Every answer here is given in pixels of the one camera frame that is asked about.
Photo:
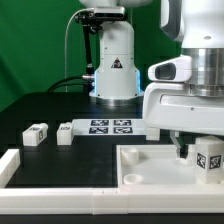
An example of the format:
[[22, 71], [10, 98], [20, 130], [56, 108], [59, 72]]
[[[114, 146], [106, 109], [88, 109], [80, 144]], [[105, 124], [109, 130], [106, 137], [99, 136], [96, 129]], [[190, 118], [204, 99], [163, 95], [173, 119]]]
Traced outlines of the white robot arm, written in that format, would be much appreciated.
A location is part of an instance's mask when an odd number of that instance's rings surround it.
[[224, 0], [161, 0], [159, 27], [181, 54], [149, 67], [143, 119], [185, 156], [176, 132], [224, 135]]

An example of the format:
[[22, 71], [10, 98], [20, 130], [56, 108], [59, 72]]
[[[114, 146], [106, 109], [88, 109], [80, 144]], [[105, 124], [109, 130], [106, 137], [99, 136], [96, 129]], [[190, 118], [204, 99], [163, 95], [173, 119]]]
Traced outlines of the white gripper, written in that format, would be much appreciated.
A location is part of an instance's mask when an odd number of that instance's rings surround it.
[[150, 128], [173, 130], [170, 139], [179, 158], [187, 157], [187, 146], [178, 131], [224, 136], [224, 99], [192, 93], [187, 83], [191, 65], [190, 56], [179, 56], [150, 66], [152, 83], [143, 99], [144, 122]]

